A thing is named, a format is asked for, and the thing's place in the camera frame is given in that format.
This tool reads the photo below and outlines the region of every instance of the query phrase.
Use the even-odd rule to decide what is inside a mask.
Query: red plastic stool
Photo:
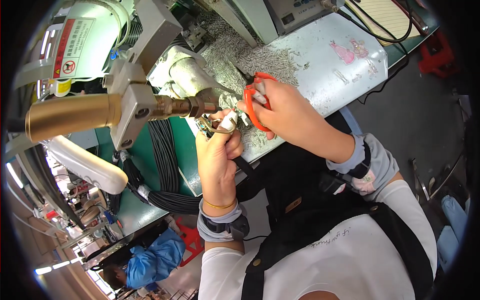
[[[178,227],[180,230],[185,233],[184,235],[181,235],[181,239],[185,242],[185,250],[188,250],[192,254],[186,259],[182,260],[180,263],[180,266],[183,267],[184,265],[188,264],[192,259],[195,258],[195,256],[199,255],[203,250],[205,250],[205,247],[202,247],[201,241],[200,241],[200,234],[198,233],[197,227],[194,229],[188,228],[182,224],[180,224],[181,217],[178,218],[175,223],[177,223]]]
[[[455,64],[455,57],[446,37],[439,30],[435,31],[420,45],[423,60],[419,61],[422,73],[434,73],[440,78],[446,78],[459,71]]]

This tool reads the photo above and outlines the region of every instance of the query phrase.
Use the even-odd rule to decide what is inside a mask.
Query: white t-shirt
[[[379,193],[377,202],[387,204],[415,233],[435,276],[435,236],[407,183],[390,183]],[[257,252],[244,255],[223,247],[206,251],[199,299],[241,299],[245,269]],[[343,221],[319,241],[265,271],[264,300],[297,300],[318,290],[332,292],[341,300],[415,299],[400,254],[368,215]]]

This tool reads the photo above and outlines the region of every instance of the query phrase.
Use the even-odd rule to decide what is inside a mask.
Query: lined paper
[[[383,31],[375,23],[373,23],[365,14],[360,12],[360,10],[353,5],[350,0],[345,1],[345,4],[352,9],[355,14],[367,25],[368,29],[373,33],[385,37],[385,38],[401,38],[407,33],[409,19],[408,16],[395,4],[392,0],[361,0],[360,3],[357,3],[370,17],[375,19],[380,25],[385,27],[390,31],[393,36],[390,36],[388,33]],[[419,36],[420,33],[417,28],[412,25],[412,30],[410,31],[410,37]],[[390,45],[379,40],[382,46]]]

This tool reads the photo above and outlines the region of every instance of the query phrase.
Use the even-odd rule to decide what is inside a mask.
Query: factory floor
[[[461,108],[452,96],[454,85],[451,80],[421,74],[418,69],[420,59],[420,53],[414,51],[410,54],[408,66],[381,93],[370,95],[365,105],[356,100],[348,104],[363,133],[374,134],[392,152],[412,190],[415,182],[409,159],[416,158],[420,178],[428,185],[430,178],[438,176],[446,165],[453,166],[463,148],[464,125]],[[394,66],[390,75],[403,62]],[[461,162],[454,175],[464,184],[463,174]],[[436,197],[429,202],[420,202],[437,238],[445,224],[440,199]],[[268,235],[270,227],[264,190],[241,205],[250,223],[247,238]],[[258,247],[262,240],[246,241],[245,251]],[[192,263],[198,266],[192,267],[199,269],[201,260],[195,260]]]

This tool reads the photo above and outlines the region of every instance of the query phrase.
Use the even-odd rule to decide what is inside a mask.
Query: blue jacket
[[[185,252],[185,243],[168,228],[148,249],[135,246],[130,252],[135,254],[135,257],[128,261],[128,267],[125,269],[127,287],[139,289],[167,278],[180,264]]]

